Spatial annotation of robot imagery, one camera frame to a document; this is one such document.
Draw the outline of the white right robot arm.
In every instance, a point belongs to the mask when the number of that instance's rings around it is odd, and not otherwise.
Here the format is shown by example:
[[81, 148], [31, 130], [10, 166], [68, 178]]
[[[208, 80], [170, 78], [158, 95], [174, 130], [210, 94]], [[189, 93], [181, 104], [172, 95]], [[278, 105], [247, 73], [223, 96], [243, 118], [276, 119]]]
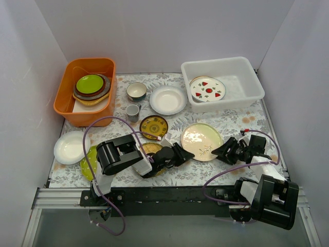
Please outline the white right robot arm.
[[251, 169], [257, 177], [256, 180], [239, 178], [232, 193], [214, 200], [229, 204], [230, 216], [237, 222], [254, 220], [290, 230], [295, 222], [299, 186], [276, 170], [277, 162], [265, 153], [267, 138], [254, 134], [240, 139], [231, 137], [212, 151], [226, 164], [243, 162], [242, 166]]

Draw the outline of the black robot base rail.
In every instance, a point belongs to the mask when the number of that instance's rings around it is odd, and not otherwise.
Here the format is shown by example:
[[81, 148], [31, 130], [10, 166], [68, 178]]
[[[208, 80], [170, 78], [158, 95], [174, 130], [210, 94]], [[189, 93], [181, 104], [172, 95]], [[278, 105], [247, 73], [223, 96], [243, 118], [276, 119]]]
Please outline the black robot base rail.
[[209, 195], [222, 200], [237, 201], [233, 185], [114, 187], [105, 197], [124, 216], [189, 216], [213, 215], [230, 217], [229, 205], [209, 200]]

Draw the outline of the tan bird painted plate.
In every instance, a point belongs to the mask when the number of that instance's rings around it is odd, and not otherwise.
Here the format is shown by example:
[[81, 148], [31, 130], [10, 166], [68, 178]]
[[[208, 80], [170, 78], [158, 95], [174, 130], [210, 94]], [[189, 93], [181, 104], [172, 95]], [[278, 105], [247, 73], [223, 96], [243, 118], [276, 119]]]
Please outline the tan bird painted plate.
[[209, 76], [198, 76], [198, 77], [195, 77], [195, 78], [193, 78], [190, 82], [189, 82], [189, 84], [191, 84], [191, 83], [193, 83], [195, 80], [198, 80], [198, 79], [204, 79], [204, 78], [212, 78], [212, 77], [209, 77]]

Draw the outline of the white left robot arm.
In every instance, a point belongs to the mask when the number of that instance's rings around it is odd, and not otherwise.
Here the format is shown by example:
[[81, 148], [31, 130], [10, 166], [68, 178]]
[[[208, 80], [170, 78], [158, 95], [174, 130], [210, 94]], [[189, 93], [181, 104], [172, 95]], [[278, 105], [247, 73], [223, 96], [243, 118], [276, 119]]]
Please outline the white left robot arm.
[[178, 167], [195, 155], [184, 150], [178, 143], [162, 146], [155, 153], [144, 154], [137, 148], [133, 135], [110, 139], [96, 147], [96, 159], [101, 172], [92, 180], [92, 200], [99, 206], [109, 201], [114, 175], [133, 167], [143, 178], [151, 178], [164, 168]]

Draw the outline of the white watermelon pattern plate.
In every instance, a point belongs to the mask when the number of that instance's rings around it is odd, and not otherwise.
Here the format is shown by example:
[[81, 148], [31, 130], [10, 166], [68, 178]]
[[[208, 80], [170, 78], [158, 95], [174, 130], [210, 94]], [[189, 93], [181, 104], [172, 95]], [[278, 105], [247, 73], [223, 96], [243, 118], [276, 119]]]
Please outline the white watermelon pattern plate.
[[197, 102], [213, 102], [223, 99], [226, 95], [225, 85], [215, 78], [195, 80], [190, 84], [192, 98]]

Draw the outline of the round bamboo woven tray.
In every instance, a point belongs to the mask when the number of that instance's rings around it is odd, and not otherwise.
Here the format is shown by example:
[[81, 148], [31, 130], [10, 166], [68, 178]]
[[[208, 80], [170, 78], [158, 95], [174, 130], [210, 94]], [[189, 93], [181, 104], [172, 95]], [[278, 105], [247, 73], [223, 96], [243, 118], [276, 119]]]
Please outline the round bamboo woven tray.
[[148, 142], [142, 144], [142, 146], [137, 145], [137, 148], [141, 152], [143, 159], [133, 165], [133, 168], [143, 179], [157, 177], [165, 172], [165, 167], [156, 168], [148, 159], [148, 156], [153, 156], [156, 152], [162, 149], [161, 144]]

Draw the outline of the cream green glazed plate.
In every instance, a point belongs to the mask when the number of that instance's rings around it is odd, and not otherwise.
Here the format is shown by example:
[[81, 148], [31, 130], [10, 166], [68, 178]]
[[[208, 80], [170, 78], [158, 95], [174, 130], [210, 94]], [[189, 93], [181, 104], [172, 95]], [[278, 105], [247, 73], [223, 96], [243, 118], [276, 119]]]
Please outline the cream green glazed plate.
[[194, 123], [187, 126], [181, 135], [184, 150], [194, 154], [194, 160], [208, 162], [216, 159], [212, 151], [223, 144], [219, 132], [206, 123]]

